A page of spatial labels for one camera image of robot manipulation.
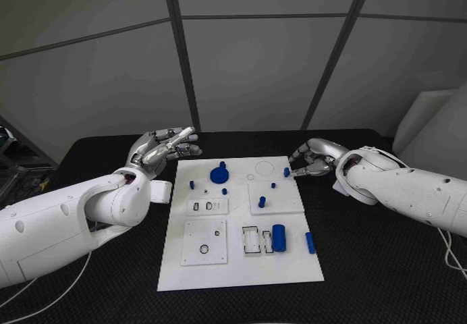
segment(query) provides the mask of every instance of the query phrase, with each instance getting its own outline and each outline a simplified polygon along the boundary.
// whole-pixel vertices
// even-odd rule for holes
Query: gray wall
[[[467,80],[467,4],[362,2],[179,0],[183,37],[163,0],[0,1],[0,116],[58,163],[193,112],[205,132],[392,136],[418,92]]]

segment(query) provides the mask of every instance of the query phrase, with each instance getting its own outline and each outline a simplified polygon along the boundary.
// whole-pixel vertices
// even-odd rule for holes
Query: black table
[[[290,155],[309,138],[389,150],[372,130],[203,133],[203,159]],[[84,138],[48,190],[113,173],[139,136]],[[175,181],[177,162],[160,176]],[[141,225],[108,242],[61,302],[25,323],[467,323],[467,282],[444,265],[435,228],[366,206],[332,189],[335,176],[299,178],[324,282],[157,292],[169,205],[152,204]],[[459,257],[467,255],[454,237]],[[85,258],[42,277],[2,309],[0,322],[46,306],[71,285]],[[0,300],[22,285],[0,291]]]

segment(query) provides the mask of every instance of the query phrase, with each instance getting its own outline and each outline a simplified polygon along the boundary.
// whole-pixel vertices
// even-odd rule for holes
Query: circular hole
[[[206,253],[208,253],[208,251],[209,251],[209,247],[208,247],[206,244],[203,244],[203,245],[199,247],[199,251],[201,251],[202,254],[206,254]]]

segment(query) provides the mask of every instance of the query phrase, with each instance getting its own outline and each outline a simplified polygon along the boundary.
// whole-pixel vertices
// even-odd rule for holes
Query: table
[[[313,137],[349,149],[368,145],[389,150],[372,130],[221,132],[199,135],[201,158],[290,155]],[[137,138],[79,140],[48,190],[113,173]],[[167,165],[159,179],[175,181],[176,165]],[[435,228],[345,197],[333,182],[332,174],[297,179],[324,282],[157,292],[170,206],[152,204],[143,224],[92,253],[68,295],[22,323],[466,323],[467,282],[444,264]],[[454,250],[459,257],[467,255],[457,236]],[[81,258],[36,281],[2,309],[0,322],[58,298],[84,262]],[[0,300],[20,288],[0,290]]]

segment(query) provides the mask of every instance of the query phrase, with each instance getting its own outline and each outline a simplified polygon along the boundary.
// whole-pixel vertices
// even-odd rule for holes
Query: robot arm
[[[146,133],[111,175],[36,196],[0,211],[0,288],[46,275],[141,223],[172,184],[152,179],[166,161],[202,151],[193,128]],[[90,231],[87,219],[104,229]]]
[[[293,176],[322,175],[336,169],[333,188],[346,196],[369,205],[381,202],[422,223],[467,236],[467,181],[401,167],[398,159],[375,148],[349,151],[319,138],[309,140],[288,161],[301,156],[311,164],[293,170]]]

